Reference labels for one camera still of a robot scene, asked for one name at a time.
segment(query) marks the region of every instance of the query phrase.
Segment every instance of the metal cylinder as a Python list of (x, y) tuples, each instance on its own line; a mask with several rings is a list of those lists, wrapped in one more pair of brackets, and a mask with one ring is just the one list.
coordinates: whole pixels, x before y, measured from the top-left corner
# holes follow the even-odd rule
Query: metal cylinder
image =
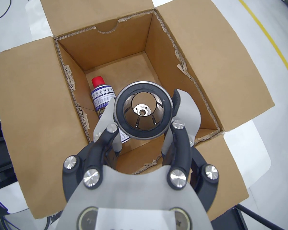
[(172, 119), (171, 97), (161, 86), (138, 81), (125, 87), (114, 104), (114, 118), (120, 129), (134, 139), (162, 135)]

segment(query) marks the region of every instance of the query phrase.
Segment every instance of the corrugated cardboard edge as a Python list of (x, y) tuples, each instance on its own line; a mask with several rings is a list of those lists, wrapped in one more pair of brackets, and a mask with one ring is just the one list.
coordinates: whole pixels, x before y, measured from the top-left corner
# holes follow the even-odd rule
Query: corrugated cardboard edge
[[(87, 124), (85, 122), (86, 118), (85, 118), (85, 113), (83, 112), (81, 106), (79, 106), (79, 104), (77, 103), (77, 100), (75, 98), (75, 95), (74, 95), (74, 83), (72, 83), (74, 80), (72, 78), (72, 73), (71, 71), (66, 67), (66, 65), (64, 64), (64, 61), (63, 61), (63, 58), (62, 58), (62, 55), (61, 55), (61, 52), (60, 52), (60, 49), (59, 49), (59, 43), (58, 41), (61, 40), (61, 39), (65, 39), (65, 38), (68, 38), (68, 37), (71, 37), (71, 36), (74, 36), (74, 35), (77, 35), (77, 34), (80, 34), (82, 32), (86, 32), (86, 31), (90, 31), (90, 30), (96, 30), (98, 31), (100, 34), (110, 34), (112, 32), (114, 32), (118, 26), (119, 23), (121, 22), (125, 22), (127, 21), (128, 19), (130, 18), (133, 18), (133, 17), (137, 17), (137, 16), (141, 16), (141, 15), (145, 15), (145, 14), (151, 14), (151, 13), (154, 13), (155, 16), (157, 17), (158, 21), (160, 22), (161, 26), (162, 26), (162, 29), (163, 31), (168, 35), (168, 38), (170, 39), (170, 41), (172, 42), (172, 45), (173, 45), (173, 48), (175, 49), (175, 55), (177, 57), (177, 59), (179, 60), (179, 65), (177, 66), (178, 69), (180, 71), (182, 71), (191, 81), (193, 81), (194, 85), (196, 86), (197, 90), (199, 91), (200, 95), (201, 95), (201, 98), (202, 100), (204, 101), (205, 105), (206, 105), (206, 108), (210, 114), (210, 116), (212, 117), (213, 121), (214, 121), (214, 124), (216, 125), (217, 129), (215, 131), (213, 131), (212, 133), (208, 134), (208, 135), (205, 135), (201, 138), (197, 138), (194, 142), (194, 145), (196, 145), (197, 143), (201, 142), (201, 141), (205, 141), (207, 139), (210, 139), (214, 136), (216, 136), (217, 134), (219, 134), (221, 132), (221, 129), (220, 129), (220, 126), (216, 120), (216, 118), (214, 117), (213, 115), (213, 112), (206, 100), (206, 98), (204, 97), (198, 83), (196, 82), (195, 78), (193, 78), (189, 73), (188, 73), (188, 68), (187, 68), (187, 65), (186, 65), (186, 62), (182, 56), (182, 54), (180, 53), (180, 51), (178, 50), (178, 47), (176, 45), (176, 43), (174, 42), (173, 38), (171, 37), (169, 31), (167, 30), (165, 24), (163, 23), (162, 19), (159, 17), (158, 13), (155, 11), (155, 10), (152, 10), (152, 11), (146, 11), (146, 12), (142, 12), (142, 13), (137, 13), (137, 14), (133, 14), (131, 16), (127, 16), (127, 17), (123, 17), (123, 18), (120, 18), (117, 20), (117, 23), (115, 25), (115, 27), (110, 30), (110, 31), (107, 31), (107, 32), (102, 32), (102, 31), (99, 31), (96, 26), (91, 26), (89, 28), (86, 28), (86, 29), (82, 29), (80, 31), (77, 31), (77, 32), (74, 32), (74, 33), (70, 33), (70, 34), (67, 34), (67, 35), (64, 35), (64, 36), (61, 36), (61, 37), (55, 37), (55, 46), (56, 46), (56, 49), (58, 51), (58, 55), (59, 55), (59, 59), (60, 59), (60, 62), (61, 62), (61, 65), (63, 67), (63, 71), (65, 73), (65, 77), (66, 77), (66, 81), (67, 81), (67, 84), (69, 86), (69, 89), (70, 89), (70, 93), (71, 93), (71, 96), (72, 96), (72, 99), (75, 103), (75, 106), (76, 106), (76, 109), (77, 109), (77, 112), (78, 112), (78, 115), (80, 117), (80, 120), (81, 120), (81, 124), (83, 126), (83, 129), (85, 131), (85, 134), (87, 136), (87, 139), (89, 142), (92, 141), (92, 139), (90, 138), (89, 136), (89, 133), (88, 133), (88, 128), (87, 128)], [(136, 171), (134, 174), (139, 174), (139, 173), (142, 173), (143, 171), (145, 171), (146, 169), (148, 169), (149, 167), (151, 166), (154, 166), (155, 163), (158, 161), (160, 157), (158, 156), (157, 159), (153, 160), (152, 163), (150, 164), (145, 164), (144, 167), (142, 167), (140, 170)]]

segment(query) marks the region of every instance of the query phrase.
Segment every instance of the floor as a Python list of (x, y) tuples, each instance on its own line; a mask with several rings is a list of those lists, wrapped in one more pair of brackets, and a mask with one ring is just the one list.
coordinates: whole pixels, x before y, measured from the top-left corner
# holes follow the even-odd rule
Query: floor
[[(253, 121), (271, 158), (270, 170), (248, 190), (242, 204), (288, 230), (288, 71), (261, 29), (238, 0), (212, 0), (236, 31), (263, 77), (275, 107)], [(32, 40), (26, 0), (12, 0), (0, 19), (0, 52)], [(288, 7), (280, 0), (244, 0), (261, 21), (288, 62)], [(0, 15), (9, 0), (0, 0)], [(43, 229), (45, 219), (33, 221), (30, 211), (8, 216), (21, 230)], [(245, 216), (248, 228), (266, 229)]]

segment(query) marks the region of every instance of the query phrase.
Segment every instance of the cardboard box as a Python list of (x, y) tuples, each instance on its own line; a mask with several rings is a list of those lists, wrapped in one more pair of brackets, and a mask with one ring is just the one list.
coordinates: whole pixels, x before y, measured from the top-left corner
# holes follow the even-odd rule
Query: cardboard box
[[(3, 134), (35, 218), (64, 209), (62, 165), (92, 140), (98, 117), (90, 80), (97, 75), (116, 94), (140, 80), (156, 82), (170, 95), (176, 88), (189, 92), (201, 112), (196, 146), (220, 172), (209, 218), (248, 197), (222, 132), (274, 103), (210, 0), (174, 0), (157, 8), (151, 0), (41, 3), (55, 37), (0, 53)], [(118, 171), (132, 173), (152, 162), (162, 140), (125, 143)]]

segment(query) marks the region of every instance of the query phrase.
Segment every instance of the black rubber seal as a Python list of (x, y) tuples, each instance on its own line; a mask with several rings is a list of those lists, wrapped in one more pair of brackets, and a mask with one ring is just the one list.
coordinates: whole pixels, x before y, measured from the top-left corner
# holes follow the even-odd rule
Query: black rubber seal
[[(157, 95), (162, 103), (164, 108), (163, 118), (162, 120), (153, 128), (147, 131), (142, 131), (139, 129), (136, 129), (128, 124), (126, 121), (125, 115), (124, 115), (124, 104), (125, 101), (128, 99), (128, 97), (141, 93), (141, 92), (147, 92), (147, 93), (153, 93)], [(121, 126), (122, 130), (125, 131), (127, 134), (137, 137), (137, 138), (151, 138), (154, 136), (157, 136), (158, 134), (162, 133), (167, 127), (169, 127), (169, 124), (172, 119), (172, 104), (171, 100), (168, 98), (168, 95), (162, 91), (159, 87), (155, 85), (151, 85), (148, 83), (139, 83), (130, 86), (128, 89), (126, 89), (122, 94), (119, 96), (119, 98), (116, 99), (116, 116), (117, 116), (117, 122)]]

